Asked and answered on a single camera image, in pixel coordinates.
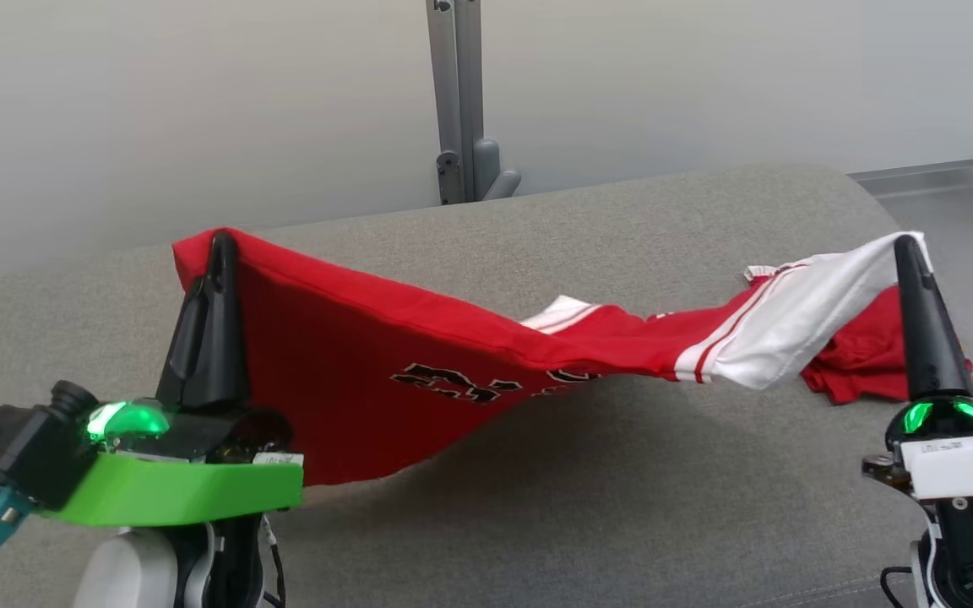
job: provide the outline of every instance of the basketball jersey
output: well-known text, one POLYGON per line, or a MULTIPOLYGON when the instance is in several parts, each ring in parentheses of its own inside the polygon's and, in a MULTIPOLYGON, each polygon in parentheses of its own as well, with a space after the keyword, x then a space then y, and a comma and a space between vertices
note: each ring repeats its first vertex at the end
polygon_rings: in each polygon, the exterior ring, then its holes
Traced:
MULTIPOLYGON (((521 401, 611 374, 754 389, 794 377, 895 284, 900 235, 764 267, 769 280, 710 308, 642 318, 560 296, 517 322, 229 232, 253 402, 292 424, 308 485, 389 475, 521 401)), ((212 236, 175 243, 184 287, 204 274, 212 236)))

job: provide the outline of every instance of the gray couch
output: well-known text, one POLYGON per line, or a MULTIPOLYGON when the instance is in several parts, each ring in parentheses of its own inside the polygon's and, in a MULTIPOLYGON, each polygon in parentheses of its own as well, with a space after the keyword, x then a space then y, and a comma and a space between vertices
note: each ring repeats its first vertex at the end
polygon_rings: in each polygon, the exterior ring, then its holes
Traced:
MULTIPOLYGON (((559 293, 644 314, 707 307, 746 265, 895 230, 840 174, 747 166, 262 236, 520 318, 559 293)), ((961 294, 946 296, 955 313, 961 294)), ((0 280, 0 404, 40 403, 61 377, 151 393, 181 297, 169 247, 0 280)), ((307 489, 274 521, 290 605, 884 605, 877 574, 905 565, 922 519, 858 461, 896 409, 830 407, 798 380, 611 377, 537 400, 387 480, 307 489)), ((32 519, 0 554, 0 608, 68 605, 106 535, 32 519)), ((894 587, 910 600, 906 580, 894 587)))

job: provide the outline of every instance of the black printed number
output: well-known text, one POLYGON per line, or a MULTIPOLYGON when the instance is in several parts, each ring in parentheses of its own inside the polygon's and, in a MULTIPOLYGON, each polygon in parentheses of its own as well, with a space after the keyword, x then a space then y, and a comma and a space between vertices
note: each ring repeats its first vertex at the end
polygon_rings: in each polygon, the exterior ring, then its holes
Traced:
POLYGON ((479 386, 468 380, 468 377, 459 371, 432 368, 431 366, 420 365, 420 363, 412 363, 412 365, 406 367, 405 372, 394 374, 392 378, 397 382, 416 385, 418 388, 427 388, 447 397, 472 401, 476 404, 489 404, 494 399, 501 397, 502 393, 522 389, 519 382, 503 380, 493 380, 486 386, 479 386))
POLYGON ((557 369, 557 370, 548 371, 547 376, 551 377, 552 380, 556 380, 558 382, 564 382, 565 384, 560 384, 557 386, 547 386, 547 388, 544 388, 543 390, 540 390, 540 392, 532 395, 533 397, 547 397, 547 396, 563 393, 565 392, 565 390, 570 388, 570 385, 578 382, 588 382, 589 380, 595 380, 595 378, 599 377, 599 374, 598 373, 574 373, 571 371, 565 371, 563 369, 557 369))

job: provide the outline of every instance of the white wall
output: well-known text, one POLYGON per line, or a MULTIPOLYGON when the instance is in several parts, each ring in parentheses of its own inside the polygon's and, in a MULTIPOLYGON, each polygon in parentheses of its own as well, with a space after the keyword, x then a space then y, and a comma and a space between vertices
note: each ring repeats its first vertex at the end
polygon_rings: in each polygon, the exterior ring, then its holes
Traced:
POLYGON ((973 158, 973 0, 483 0, 518 193, 760 161, 973 158))
POLYGON ((0 273, 438 204, 421 0, 0 0, 0 273))

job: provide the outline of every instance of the metal bracket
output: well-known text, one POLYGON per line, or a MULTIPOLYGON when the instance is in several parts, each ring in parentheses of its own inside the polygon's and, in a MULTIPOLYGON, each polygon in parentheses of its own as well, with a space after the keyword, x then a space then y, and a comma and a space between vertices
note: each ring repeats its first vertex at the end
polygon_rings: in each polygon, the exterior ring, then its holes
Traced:
POLYGON ((441 204, 458 204, 464 200, 464 183, 460 180, 460 157, 444 151, 438 157, 438 196, 441 204))

